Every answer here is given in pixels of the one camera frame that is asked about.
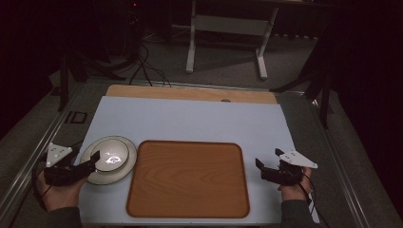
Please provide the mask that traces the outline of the white bowl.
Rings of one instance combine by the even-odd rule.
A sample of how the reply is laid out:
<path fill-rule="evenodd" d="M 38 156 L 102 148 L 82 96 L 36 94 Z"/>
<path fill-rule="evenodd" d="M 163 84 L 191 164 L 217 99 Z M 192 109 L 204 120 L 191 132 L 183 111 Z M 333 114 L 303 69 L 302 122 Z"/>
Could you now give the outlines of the white bowl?
<path fill-rule="evenodd" d="M 100 159 L 96 162 L 96 168 L 101 172 L 117 170 L 125 164 L 128 158 L 128 148 L 120 140 L 110 139 L 99 142 L 91 154 L 100 152 Z"/>

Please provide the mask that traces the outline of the person's right hand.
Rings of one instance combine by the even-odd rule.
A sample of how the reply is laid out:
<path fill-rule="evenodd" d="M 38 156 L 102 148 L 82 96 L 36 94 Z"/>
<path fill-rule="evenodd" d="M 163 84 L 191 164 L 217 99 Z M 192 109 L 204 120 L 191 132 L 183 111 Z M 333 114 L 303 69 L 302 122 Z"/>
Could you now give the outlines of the person's right hand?
<path fill-rule="evenodd" d="M 280 185 L 278 187 L 278 190 L 281 193 L 281 198 L 283 201 L 287 200 L 308 201 L 309 194 L 312 192 L 312 187 L 310 183 L 312 169 L 309 167 L 304 167 L 303 174 L 304 176 L 299 184 L 293 186 Z"/>

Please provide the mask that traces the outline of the black stand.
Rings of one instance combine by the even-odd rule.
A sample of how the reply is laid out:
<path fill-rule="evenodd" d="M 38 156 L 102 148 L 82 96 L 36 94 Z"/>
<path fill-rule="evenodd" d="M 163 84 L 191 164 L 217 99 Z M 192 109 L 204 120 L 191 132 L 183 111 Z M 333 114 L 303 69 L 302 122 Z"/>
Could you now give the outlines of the black stand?
<path fill-rule="evenodd" d="M 270 88 L 271 92 L 282 93 L 305 82 L 310 82 L 303 95 L 310 101 L 321 95 L 319 120 L 325 129 L 328 128 L 327 113 L 333 80 L 333 56 L 329 48 L 329 44 L 318 40 L 298 77 L 288 84 Z"/>
<path fill-rule="evenodd" d="M 69 100 L 69 75 L 77 82 L 85 82 L 88 78 L 86 68 L 92 68 L 108 79 L 122 81 L 124 78 L 116 75 L 105 66 L 85 56 L 85 54 L 73 50 L 64 50 L 60 57 L 60 84 L 57 92 L 60 97 L 58 110 L 62 111 Z"/>

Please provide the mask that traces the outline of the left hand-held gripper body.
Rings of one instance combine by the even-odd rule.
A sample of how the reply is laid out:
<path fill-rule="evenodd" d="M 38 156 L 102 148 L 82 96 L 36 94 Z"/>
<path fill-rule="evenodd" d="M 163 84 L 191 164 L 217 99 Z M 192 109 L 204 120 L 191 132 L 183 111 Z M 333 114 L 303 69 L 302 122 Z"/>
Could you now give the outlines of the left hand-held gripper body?
<path fill-rule="evenodd" d="M 71 147 L 50 143 L 46 154 L 44 177 L 46 184 L 67 186 L 80 180 L 82 175 L 78 165 L 74 165 L 77 153 Z"/>

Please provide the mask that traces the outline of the wooden tray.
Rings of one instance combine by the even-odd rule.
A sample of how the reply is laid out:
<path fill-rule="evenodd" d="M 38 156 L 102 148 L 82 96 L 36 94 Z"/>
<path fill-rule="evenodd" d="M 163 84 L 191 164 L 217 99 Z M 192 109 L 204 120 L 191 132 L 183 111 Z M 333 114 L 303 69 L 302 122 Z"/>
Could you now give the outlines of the wooden tray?
<path fill-rule="evenodd" d="M 240 146 L 232 142 L 142 142 L 126 211 L 142 219 L 247 217 L 250 203 Z"/>

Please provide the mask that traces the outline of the person's left hand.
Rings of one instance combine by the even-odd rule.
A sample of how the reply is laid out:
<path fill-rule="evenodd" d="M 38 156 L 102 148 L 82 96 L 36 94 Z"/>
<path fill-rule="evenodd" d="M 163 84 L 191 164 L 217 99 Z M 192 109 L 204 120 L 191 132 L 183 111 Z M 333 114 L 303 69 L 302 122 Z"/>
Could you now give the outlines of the person's left hand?
<path fill-rule="evenodd" d="M 46 184 L 44 172 L 38 175 L 38 186 L 41 199 L 48 212 L 61 208 L 77 207 L 79 195 L 86 178 L 78 180 L 67 186 L 50 186 Z"/>

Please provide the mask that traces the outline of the white table mat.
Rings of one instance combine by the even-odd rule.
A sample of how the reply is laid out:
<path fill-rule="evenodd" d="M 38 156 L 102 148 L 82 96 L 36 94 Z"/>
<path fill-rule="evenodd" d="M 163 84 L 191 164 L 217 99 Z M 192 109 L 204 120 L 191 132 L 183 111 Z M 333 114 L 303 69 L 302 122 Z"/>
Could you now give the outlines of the white table mat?
<path fill-rule="evenodd" d="M 260 178 L 255 159 L 278 165 L 277 148 L 295 149 L 278 104 L 247 104 L 104 96 L 82 148 L 106 136 L 145 140 L 236 143 L 242 149 L 250 200 L 246 218 L 133 218 L 125 210 L 131 177 L 110 185 L 87 183 L 80 194 L 84 224 L 94 225 L 271 225 L 280 222 L 278 187 Z"/>

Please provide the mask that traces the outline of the white metal stand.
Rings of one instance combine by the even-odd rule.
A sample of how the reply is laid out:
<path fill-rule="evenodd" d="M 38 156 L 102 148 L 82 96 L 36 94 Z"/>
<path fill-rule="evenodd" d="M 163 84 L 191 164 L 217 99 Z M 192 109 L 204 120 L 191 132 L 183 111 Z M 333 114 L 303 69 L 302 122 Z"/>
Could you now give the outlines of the white metal stand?
<path fill-rule="evenodd" d="M 260 46 L 255 49 L 255 59 L 259 77 L 268 79 L 268 72 L 264 60 L 265 50 L 277 19 L 279 7 L 272 7 L 269 17 L 265 20 L 224 17 L 197 13 L 197 1 L 191 0 L 190 40 L 187 52 L 185 72 L 194 71 L 196 56 L 196 35 L 200 32 L 214 33 L 224 36 L 225 43 L 235 44 L 236 38 L 261 39 Z"/>

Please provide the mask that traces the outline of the white plate with dark rim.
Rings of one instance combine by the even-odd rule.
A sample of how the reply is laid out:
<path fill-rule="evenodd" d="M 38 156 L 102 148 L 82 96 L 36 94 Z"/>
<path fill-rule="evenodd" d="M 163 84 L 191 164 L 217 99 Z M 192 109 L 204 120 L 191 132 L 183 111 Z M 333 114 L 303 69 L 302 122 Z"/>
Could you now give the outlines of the white plate with dark rim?
<path fill-rule="evenodd" d="M 127 148 L 128 148 L 128 158 L 125 162 L 124 165 L 122 165 L 120 168 L 118 168 L 117 170 L 111 171 L 111 172 L 101 172 L 99 171 L 97 168 L 95 169 L 95 171 L 93 173 L 91 173 L 88 177 L 88 181 L 92 184 L 96 184 L 96 185 L 108 185 L 108 184 L 112 184 L 114 182 L 117 182 L 121 179 L 123 179 L 126 175 L 129 174 L 129 172 L 133 169 L 136 160 L 137 160 L 137 148 L 135 146 L 135 144 L 125 138 L 125 137 L 121 137 L 121 136 L 108 136 L 108 137 L 103 137 L 95 142 L 93 142 L 84 152 L 83 155 L 81 156 L 80 162 L 86 162 L 90 159 L 90 156 L 93 155 L 91 154 L 91 152 L 93 151 L 93 149 L 95 148 L 95 146 L 100 143 L 103 142 L 105 140 L 110 140 L 110 139 L 116 139 L 116 140 L 120 140 L 123 143 L 126 144 Z"/>

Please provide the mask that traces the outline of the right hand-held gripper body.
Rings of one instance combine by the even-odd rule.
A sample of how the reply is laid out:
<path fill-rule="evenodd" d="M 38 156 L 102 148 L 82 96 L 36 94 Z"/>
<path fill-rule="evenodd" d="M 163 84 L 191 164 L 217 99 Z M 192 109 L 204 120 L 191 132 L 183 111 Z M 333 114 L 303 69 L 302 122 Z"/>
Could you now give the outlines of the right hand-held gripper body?
<path fill-rule="evenodd" d="M 278 169 L 268 168 L 261 178 L 276 184 L 293 186 L 302 181 L 303 167 L 317 168 L 317 164 L 297 151 L 284 152 L 279 157 Z"/>

